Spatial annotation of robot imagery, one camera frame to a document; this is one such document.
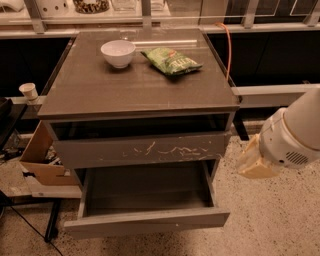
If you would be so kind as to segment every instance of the floor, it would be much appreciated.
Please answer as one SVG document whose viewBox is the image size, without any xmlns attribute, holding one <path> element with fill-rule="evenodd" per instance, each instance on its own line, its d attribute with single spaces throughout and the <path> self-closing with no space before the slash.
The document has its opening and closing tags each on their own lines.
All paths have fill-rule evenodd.
<svg viewBox="0 0 320 256">
<path fill-rule="evenodd" d="M 219 207 L 231 214 L 223 228 L 74 240 L 63 229 L 76 217 L 79 200 L 63 200 L 52 242 L 62 255 L 320 255 L 320 162 L 282 170 L 273 179 L 248 180 L 236 172 L 237 156 L 247 142 L 231 138 L 213 182 Z M 28 189 L 18 159 L 0 166 L 0 188 Z M 16 207 L 42 234 L 50 204 Z M 11 209 L 0 219 L 0 255 L 60 255 Z"/>
</svg>

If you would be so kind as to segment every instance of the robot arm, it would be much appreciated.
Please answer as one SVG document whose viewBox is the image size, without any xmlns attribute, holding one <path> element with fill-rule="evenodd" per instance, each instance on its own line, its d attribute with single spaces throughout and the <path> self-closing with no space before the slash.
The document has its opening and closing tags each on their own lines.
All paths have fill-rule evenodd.
<svg viewBox="0 0 320 256">
<path fill-rule="evenodd" d="M 277 176 L 282 167 L 299 169 L 320 158 L 320 89 L 315 88 L 266 120 L 238 161 L 247 178 Z"/>
</svg>

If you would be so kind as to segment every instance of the snack bag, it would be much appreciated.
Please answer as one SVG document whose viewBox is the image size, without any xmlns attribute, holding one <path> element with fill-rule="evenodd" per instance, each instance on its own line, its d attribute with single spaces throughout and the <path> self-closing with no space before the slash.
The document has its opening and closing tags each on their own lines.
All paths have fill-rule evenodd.
<svg viewBox="0 0 320 256">
<path fill-rule="evenodd" d="M 181 75 L 202 67 L 194 60 L 176 50 L 160 47 L 141 52 L 151 63 L 165 75 Z"/>
</svg>

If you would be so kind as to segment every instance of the box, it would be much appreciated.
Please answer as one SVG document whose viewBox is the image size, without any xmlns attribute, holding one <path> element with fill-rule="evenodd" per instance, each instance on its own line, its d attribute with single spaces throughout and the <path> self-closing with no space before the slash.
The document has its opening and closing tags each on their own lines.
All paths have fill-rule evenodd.
<svg viewBox="0 0 320 256">
<path fill-rule="evenodd" d="M 33 176 L 41 185 L 45 186 L 78 185 L 76 177 L 72 175 L 70 170 L 66 170 L 64 166 L 44 163 L 52 142 L 45 125 L 40 122 L 20 158 L 24 176 Z"/>
</svg>

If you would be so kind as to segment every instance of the cabinet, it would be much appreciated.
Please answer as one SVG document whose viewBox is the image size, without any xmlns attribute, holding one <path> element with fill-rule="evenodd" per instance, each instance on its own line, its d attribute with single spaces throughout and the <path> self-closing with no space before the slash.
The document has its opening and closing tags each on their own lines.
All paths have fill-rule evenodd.
<svg viewBox="0 0 320 256">
<path fill-rule="evenodd" d="M 229 212 L 211 183 L 239 106 L 208 39 L 198 29 L 137 30 L 136 55 L 118 70 L 99 49 L 120 37 L 81 32 L 38 113 L 83 186 L 66 230 L 93 238 L 223 226 Z M 140 53 L 157 46 L 203 67 L 166 77 Z"/>
</svg>

